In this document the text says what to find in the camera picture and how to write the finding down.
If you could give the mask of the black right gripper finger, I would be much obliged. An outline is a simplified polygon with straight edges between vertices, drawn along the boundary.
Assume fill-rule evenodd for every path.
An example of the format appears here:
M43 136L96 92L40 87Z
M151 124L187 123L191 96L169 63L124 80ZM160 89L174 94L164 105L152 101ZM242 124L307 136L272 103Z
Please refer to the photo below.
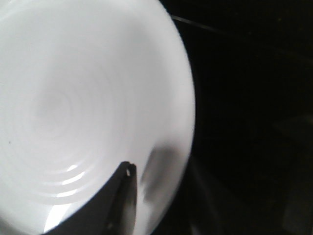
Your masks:
M137 205L137 169L121 162L107 183L46 235L131 235Z

